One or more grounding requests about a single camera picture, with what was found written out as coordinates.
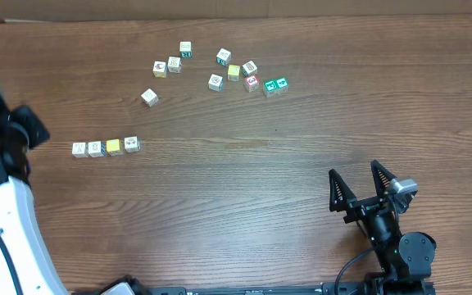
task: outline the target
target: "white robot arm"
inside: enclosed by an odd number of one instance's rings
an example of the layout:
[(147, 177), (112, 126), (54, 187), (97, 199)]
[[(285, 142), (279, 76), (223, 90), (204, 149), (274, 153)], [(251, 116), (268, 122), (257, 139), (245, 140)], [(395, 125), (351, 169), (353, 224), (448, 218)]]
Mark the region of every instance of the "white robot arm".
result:
[[(9, 177), (0, 184), (0, 237), (13, 263), (22, 294), (66, 295), (39, 232), (30, 187)], [(0, 294), (17, 294), (0, 248)]]
[(66, 295), (34, 214), (25, 153), (50, 134), (25, 106), (0, 96), (0, 294)]

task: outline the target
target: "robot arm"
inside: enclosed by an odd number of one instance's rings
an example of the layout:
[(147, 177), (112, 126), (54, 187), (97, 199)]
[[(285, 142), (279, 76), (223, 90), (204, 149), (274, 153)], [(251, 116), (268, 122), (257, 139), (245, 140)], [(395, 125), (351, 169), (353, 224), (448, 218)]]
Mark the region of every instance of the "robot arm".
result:
[[(329, 171), (329, 209), (345, 211), (345, 223), (360, 221), (364, 225), (365, 236), (372, 245), (364, 253), (375, 252), (382, 269), (381, 273), (365, 276), (361, 294), (434, 295), (434, 286), (424, 280), (431, 276), (436, 242), (420, 232), (402, 234), (398, 220), (418, 193), (417, 184), (413, 179), (398, 179), (377, 161), (371, 162), (371, 170), (376, 196), (360, 201), (336, 170)], [(361, 259), (364, 253), (351, 263)], [(334, 294), (339, 294), (338, 283), (348, 266), (336, 278)]]
[(25, 153), (48, 140), (28, 107), (0, 96), (0, 294), (67, 294), (39, 232)]

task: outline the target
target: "wooden table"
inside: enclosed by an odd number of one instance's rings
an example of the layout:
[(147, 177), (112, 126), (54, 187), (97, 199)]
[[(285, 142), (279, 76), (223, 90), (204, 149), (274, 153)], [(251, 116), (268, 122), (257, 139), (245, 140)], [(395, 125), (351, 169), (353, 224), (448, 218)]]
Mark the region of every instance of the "wooden table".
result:
[[(193, 59), (156, 79), (183, 40)], [(209, 90), (220, 48), (288, 93)], [(370, 197), (378, 159), (419, 184), (401, 226), (437, 240), (438, 294), (472, 294), (472, 15), (0, 25), (0, 85), (52, 132), (31, 183), (70, 290), (332, 281), (369, 244), (329, 212), (327, 172)], [(139, 153), (71, 155), (132, 135)], [(370, 256), (343, 280), (377, 270)]]

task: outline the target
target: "yellow block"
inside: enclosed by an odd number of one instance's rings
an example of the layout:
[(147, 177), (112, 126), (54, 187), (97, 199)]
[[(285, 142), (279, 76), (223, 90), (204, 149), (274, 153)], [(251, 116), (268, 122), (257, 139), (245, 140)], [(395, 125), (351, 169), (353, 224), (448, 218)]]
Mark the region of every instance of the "yellow block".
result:
[(229, 75), (239, 75), (239, 66), (230, 65), (229, 66)]
[(123, 151), (121, 150), (121, 142), (119, 139), (107, 140), (107, 152), (111, 156), (121, 155)]

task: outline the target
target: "wooden cube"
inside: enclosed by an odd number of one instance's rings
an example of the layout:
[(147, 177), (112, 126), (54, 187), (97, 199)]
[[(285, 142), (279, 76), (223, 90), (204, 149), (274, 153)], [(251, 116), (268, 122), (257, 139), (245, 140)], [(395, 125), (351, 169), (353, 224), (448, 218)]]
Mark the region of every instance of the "wooden cube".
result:
[(127, 152), (139, 152), (141, 151), (141, 142), (137, 136), (125, 138), (125, 150)]
[(179, 53), (182, 58), (193, 58), (193, 44), (190, 41), (180, 42)]
[(278, 85), (275, 80), (269, 80), (263, 84), (263, 92), (270, 98), (278, 93)]
[(209, 89), (218, 92), (221, 91), (221, 89), (223, 89), (223, 77), (212, 74), (209, 79)]
[(111, 156), (123, 155), (123, 148), (119, 139), (107, 140), (107, 152)]
[(258, 88), (260, 88), (260, 80), (258, 79), (258, 76), (256, 75), (250, 75), (244, 80), (245, 82), (245, 88), (247, 89), (248, 92), (252, 92)]
[(104, 157), (107, 147), (102, 142), (88, 143), (88, 155), (91, 157)]
[(278, 85), (277, 94), (286, 93), (288, 91), (288, 81), (285, 77), (280, 77), (276, 80), (276, 85)]
[(163, 61), (154, 61), (152, 72), (157, 78), (165, 78), (167, 76), (167, 64)]
[(72, 143), (72, 155), (74, 157), (88, 157), (87, 143)]
[(216, 62), (222, 66), (228, 66), (230, 62), (230, 51), (225, 49), (220, 49), (218, 55), (216, 56)]
[(169, 57), (168, 69), (172, 73), (181, 73), (181, 58)]
[(147, 89), (142, 95), (143, 101), (148, 104), (149, 107), (152, 107), (159, 101), (157, 95), (150, 88)]
[(248, 77), (250, 75), (257, 75), (258, 74), (258, 67), (254, 64), (254, 62), (249, 61), (245, 65), (243, 65), (243, 74)]
[(230, 65), (227, 76), (227, 80), (229, 81), (239, 81), (239, 66)]

